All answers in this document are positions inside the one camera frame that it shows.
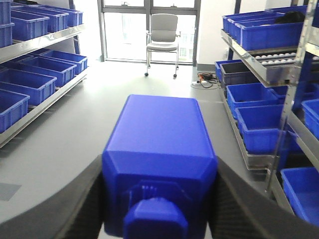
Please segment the chair leg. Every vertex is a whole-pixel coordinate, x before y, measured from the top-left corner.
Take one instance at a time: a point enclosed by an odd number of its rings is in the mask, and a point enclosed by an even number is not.
[[[146,50],[147,54],[146,54],[146,73],[144,74],[145,76],[149,75],[149,68],[150,66],[150,58],[151,58],[151,51]]]
[[[178,69],[178,52],[176,52],[175,74],[174,74],[174,78],[176,78],[176,76],[177,76],[177,69]]]

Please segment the chair backrest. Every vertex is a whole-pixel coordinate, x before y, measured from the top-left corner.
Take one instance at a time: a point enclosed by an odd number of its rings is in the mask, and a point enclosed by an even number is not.
[[[152,41],[174,42],[178,17],[173,14],[153,14],[151,17]]]

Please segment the white wall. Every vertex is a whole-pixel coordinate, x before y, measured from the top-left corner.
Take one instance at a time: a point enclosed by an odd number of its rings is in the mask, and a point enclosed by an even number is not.
[[[198,29],[198,64],[214,64],[228,49],[221,39],[223,15],[234,13],[235,0],[202,0]]]
[[[290,6],[291,0],[242,0],[240,12]],[[221,39],[222,16],[233,14],[235,0],[201,0],[197,63],[214,65],[224,60],[227,44]]]

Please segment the blue plastic casing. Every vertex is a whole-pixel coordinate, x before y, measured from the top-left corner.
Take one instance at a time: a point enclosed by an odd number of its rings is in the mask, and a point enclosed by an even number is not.
[[[106,232],[204,238],[216,171],[195,99],[130,95],[103,152]]]

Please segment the black object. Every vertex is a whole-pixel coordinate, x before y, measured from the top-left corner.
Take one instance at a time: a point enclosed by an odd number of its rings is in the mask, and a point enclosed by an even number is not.
[[[289,11],[283,16],[279,16],[275,19],[275,24],[295,23],[303,22],[305,15],[300,11]]]
[[[219,159],[209,226],[214,239],[316,239],[319,228],[261,195]]]
[[[26,4],[26,5],[35,5],[38,4],[36,1],[28,1],[28,0],[13,0],[13,2]]]
[[[1,239],[96,239],[102,226],[102,159],[98,156],[61,191],[0,224]]]

